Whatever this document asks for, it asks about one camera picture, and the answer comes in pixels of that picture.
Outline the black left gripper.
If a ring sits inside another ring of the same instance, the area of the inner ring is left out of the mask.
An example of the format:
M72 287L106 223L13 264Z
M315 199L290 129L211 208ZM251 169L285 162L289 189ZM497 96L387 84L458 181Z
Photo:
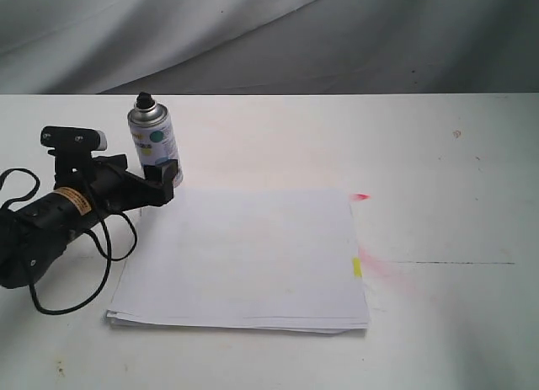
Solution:
M168 204L173 199L178 161L144 165L144 176L127 170L125 154L99 156L56 152L55 190L69 188L100 211L119 212Z

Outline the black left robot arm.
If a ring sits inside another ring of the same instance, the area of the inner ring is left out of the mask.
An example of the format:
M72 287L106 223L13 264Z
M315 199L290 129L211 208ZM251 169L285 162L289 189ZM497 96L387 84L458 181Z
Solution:
M146 165L139 177L128 172L124 154L50 154L53 191L16 211L1 211L1 285L8 289L37 282L69 243L100 220L173 199L175 159Z

